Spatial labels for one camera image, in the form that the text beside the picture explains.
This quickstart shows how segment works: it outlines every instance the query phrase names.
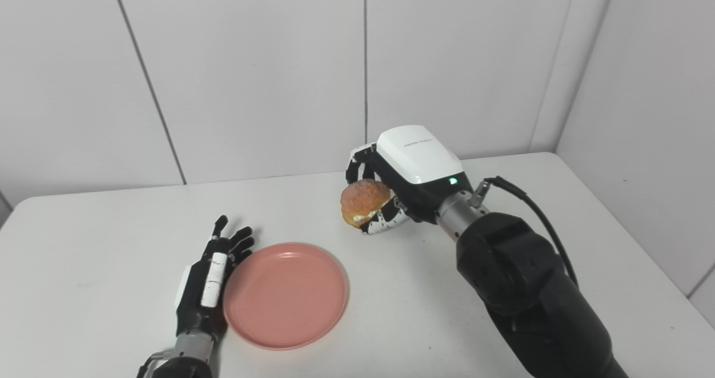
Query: white table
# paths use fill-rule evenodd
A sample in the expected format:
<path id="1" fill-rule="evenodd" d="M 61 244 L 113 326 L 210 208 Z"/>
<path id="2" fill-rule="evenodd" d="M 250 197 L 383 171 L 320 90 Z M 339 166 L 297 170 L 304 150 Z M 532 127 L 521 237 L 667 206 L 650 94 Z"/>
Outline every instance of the white table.
<path id="1" fill-rule="evenodd" d="M 715 376 L 715 331 L 561 159 L 464 166 L 473 184 L 513 180 L 551 218 L 631 378 Z M 229 331 L 221 378 L 529 377 L 457 273 L 442 230 L 406 223 L 362 236 L 340 217 L 344 185 L 333 173 L 26 200 L 0 230 L 2 376 L 135 376 L 150 353 L 173 345 L 182 269 L 225 213 L 227 231 L 255 227 L 258 248 L 302 241 L 329 250 L 347 271 L 350 301 L 332 332 L 298 350 L 261 350 Z M 545 234 L 498 189 L 485 205 Z"/>

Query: robot finger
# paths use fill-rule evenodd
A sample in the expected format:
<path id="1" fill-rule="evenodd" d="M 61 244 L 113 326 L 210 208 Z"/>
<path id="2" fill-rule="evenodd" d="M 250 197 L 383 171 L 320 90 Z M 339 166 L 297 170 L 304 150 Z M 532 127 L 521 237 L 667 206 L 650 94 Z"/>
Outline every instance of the robot finger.
<path id="1" fill-rule="evenodd" d="M 360 226 L 363 234 L 373 235 L 395 228 L 408 221 L 410 217 L 398 197 L 392 197 L 373 217 Z"/>
<path id="2" fill-rule="evenodd" d="M 251 228 L 251 226 L 245 226 L 244 228 L 241 228 L 231 237 L 231 246 L 235 246 L 240 241 L 250 237 L 251 234 L 253 234 L 253 229 Z"/>
<path id="3" fill-rule="evenodd" d="M 233 254 L 233 256 L 238 257 L 240 253 L 243 251 L 246 251 L 248 248 L 251 248 L 253 244 L 255 244 L 255 239 L 253 237 L 246 237 L 236 243 L 233 248 L 229 251 L 229 253 Z"/>
<path id="4" fill-rule="evenodd" d="M 352 184 L 358 180 L 360 166 L 365 165 L 363 170 L 363 179 L 375 179 L 375 172 L 369 166 L 370 155 L 375 151 L 375 144 L 369 143 L 360 147 L 356 147 L 350 153 L 350 163 L 345 170 L 345 180 L 348 184 Z"/>
<path id="5" fill-rule="evenodd" d="M 226 227 L 228 224 L 228 218 L 226 215 L 221 215 L 218 220 L 216 220 L 216 223 L 214 223 L 214 231 L 211 233 L 211 239 L 215 240 L 221 236 L 221 231 Z"/>

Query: bread roll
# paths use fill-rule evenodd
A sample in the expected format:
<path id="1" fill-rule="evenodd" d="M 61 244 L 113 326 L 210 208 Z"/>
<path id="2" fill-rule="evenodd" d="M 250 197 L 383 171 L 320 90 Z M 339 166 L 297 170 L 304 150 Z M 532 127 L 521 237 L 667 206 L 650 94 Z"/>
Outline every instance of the bread roll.
<path id="1" fill-rule="evenodd" d="M 360 228 L 391 198 L 390 189 L 375 180 L 358 180 L 348 185 L 340 195 L 342 218 L 353 227 Z"/>

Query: wall seam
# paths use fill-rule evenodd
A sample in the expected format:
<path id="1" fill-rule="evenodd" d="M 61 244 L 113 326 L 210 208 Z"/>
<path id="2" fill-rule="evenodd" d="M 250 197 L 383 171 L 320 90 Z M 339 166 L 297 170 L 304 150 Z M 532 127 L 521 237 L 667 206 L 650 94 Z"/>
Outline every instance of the wall seam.
<path id="1" fill-rule="evenodd" d="M 556 50 L 554 50 L 554 55 L 551 58 L 549 74 L 547 74 L 546 77 L 546 86 L 544 86 L 544 93 L 541 95 L 541 101 L 538 107 L 538 114 L 534 119 L 534 126 L 531 129 L 531 139 L 529 139 L 529 146 L 526 148 L 527 152 L 531 152 L 531 147 L 533 147 L 534 144 L 534 137 L 536 136 L 536 128 L 538 127 L 538 122 L 541 119 L 541 115 L 544 113 L 544 102 L 546 101 L 546 93 L 549 92 L 549 87 L 551 86 L 551 78 L 554 77 L 554 68 L 556 67 L 556 61 L 559 58 L 559 52 L 561 52 L 561 42 L 564 39 L 564 31 L 566 30 L 566 24 L 569 21 L 571 4 L 573 2 L 574 0 L 569 0 L 569 3 L 566 5 L 566 10 L 564 12 L 564 20 L 561 22 L 561 31 L 559 32 L 559 39 L 556 42 Z"/>
<path id="2" fill-rule="evenodd" d="M 365 144 L 368 143 L 368 0 L 363 0 L 363 73 L 365 73 Z"/>
<path id="3" fill-rule="evenodd" d="M 3 195 L 1 190 L 0 190 L 0 203 L 3 203 L 10 211 L 15 210 L 15 208 L 12 205 L 10 205 L 10 201 L 7 200 L 7 198 L 5 198 L 5 195 Z"/>
<path id="4" fill-rule="evenodd" d="M 179 175 L 181 176 L 182 184 L 186 185 L 186 177 L 184 176 L 184 170 L 181 167 L 181 162 L 179 162 L 179 156 L 177 155 L 176 147 L 174 147 L 174 141 L 171 139 L 171 133 L 169 133 L 169 127 L 166 125 L 166 119 L 164 118 L 164 113 L 161 111 L 161 106 L 159 105 L 159 99 L 156 97 L 156 92 L 154 91 L 154 85 L 151 83 L 151 78 L 149 76 L 149 71 L 146 70 L 146 64 L 144 58 L 141 56 L 141 50 L 139 48 L 139 43 L 136 41 L 136 36 L 134 30 L 132 29 L 132 24 L 130 24 L 130 19 L 128 18 L 127 10 L 125 9 L 125 4 L 122 0 L 117 0 L 117 4 L 120 6 L 120 11 L 122 12 L 122 17 L 125 20 L 125 25 L 127 25 L 127 30 L 130 33 L 130 38 L 132 39 L 132 45 L 135 49 L 136 57 L 139 60 L 141 72 L 144 74 L 146 80 L 146 85 L 149 86 L 149 91 L 151 93 L 151 100 L 154 101 L 154 108 L 156 108 L 156 113 L 159 115 L 159 120 L 161 121 L 161 126 L 164 128 L 164 134 L 166 139 L 169 141 L 169 148 L 171 149 L 171 154 L 174 156 L 174 162 L 176 163 L 177 170 L 179 170 Z"/>
<path id="5" fill-rule="evenodd" d="M 566 124 L 569 123 L 569 117 L 571 116 L 571 111 L 574 110 L 574 103 L 576 101 L 577 96 L 579 95 L 580 86 L 583 83 L 583 78 L 585 77 L 585 71 L 588 69 L 588 64 L 590 63 L 590 58 L 592 58 L 592 56 L 593 56 L 593 49 L 595 48 L 595 43 L 598 41 L 598 36 L 600 35 L 600 30 L 603 27 L 603 22 L 606 20 L 606 15 L 608 14 L 608 9 L 611 6 L 611 1 L 612 0 L 606 0 L 605 6 L 603 6 L 603 12 L 601 12 L 600 19 L 598 19 L 598 26 L 595 29 L 595 33 L 593 33 L 593 39 L 590 42 L 590 47 L 588 48 L 588 54 L 585 56 L 585 60 L 583 60 L 583 65 L 581 66 L 581 71 L 579 73 L 578 81 L 577 81 L 574 91 L 571 93 L 571 97 L 569 99 L 569 106 L 566 110 L 566 116 L 564 117 L 564 121 L 561 124 L 561 128 L 559 128 L 559 138 L 556 139 L 556 147 L 554 147 L 554 152 L 556 152 L 556 149 L 559 148 L 559 144 L 561 143 L 561 137 L 564 136 L 564 129 L 566 127 Z"/>

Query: black cable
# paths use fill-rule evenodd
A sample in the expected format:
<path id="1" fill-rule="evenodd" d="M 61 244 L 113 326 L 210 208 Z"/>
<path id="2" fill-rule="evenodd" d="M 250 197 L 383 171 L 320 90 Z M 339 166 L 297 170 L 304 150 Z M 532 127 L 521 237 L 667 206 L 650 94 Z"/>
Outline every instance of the black cable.
<path id="1" fill-rule="evenodd" d="M 524 192 L 523 189 L 520 189 L 516 185 L 512 184 L 511 182 L 508 182 L 508 180 L 504 179 L 502 176 L 497 175 L 496 177 L 490 178 L 490 179 L 484 179 L 488 184 L 493 184 L 500 189 L 505 190 L 506 192 L 514 195 L 514 197 L 519 198 L 520 200 L 523 200 L 531 210 L 533 210 L 534 213 L 538 216 L 539 220 L 541 223 L 546 227 L 546 231 L 549 233 L 549 236 L 551 236 L 551 240 L 554 242 L 554 246 L 556 246 L 556 250 L 559 251 L 559 256 L 561 256 L 561 260 L 564 262 L 564 267 L 566 268 L 566 273 L 567 275 L 571 278 L 571 280 L 574 282 L 576 287 L 579 286 L 579 281 L 576 279 L 576 273 L 574 272 L 574 267 L 571 265 L 571 260 L 569 259 L 569 254 L 566 253 L 566 249 L 564 248 L 564 244 L 561 243 L 561 239 L 559 239 L 559 235 L 556 234 L 556 230 L 554 230 L 554 227 L 551 225 L 551 222 L 549 219 L 544 215 L 544 212 L 541 210 L 541 208 L 536 205 L 536 202 L 534 202 L 531 198 L 529 198 L 529 195 Z"/>

